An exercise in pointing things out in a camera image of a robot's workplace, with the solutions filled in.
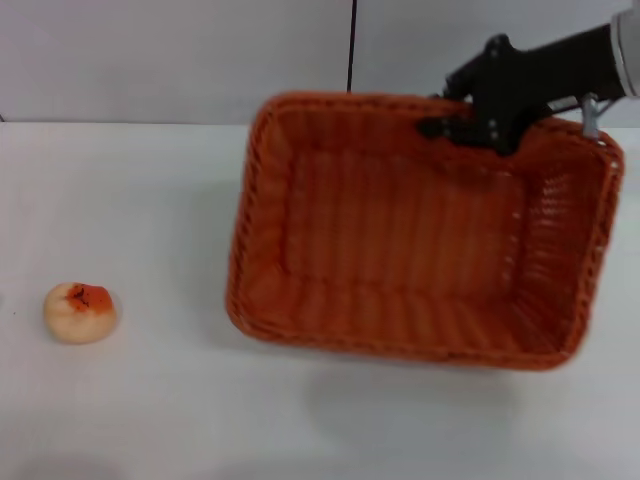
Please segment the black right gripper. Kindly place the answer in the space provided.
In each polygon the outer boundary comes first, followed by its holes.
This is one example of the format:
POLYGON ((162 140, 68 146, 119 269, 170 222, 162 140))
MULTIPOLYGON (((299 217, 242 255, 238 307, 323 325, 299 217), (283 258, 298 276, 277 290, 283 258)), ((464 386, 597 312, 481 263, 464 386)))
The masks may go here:
POLYGON ((609 25, 530 50, 513 47, 509 37, 500 34, 446 77, 443 97, 462 101, 470 96, 473 122, 425 117, 418 121, 418 132, 510 155, 526 130, 550 114, 551 102, 568 97, 581 101, 590 95, 599 101, 623 97, 609 25))

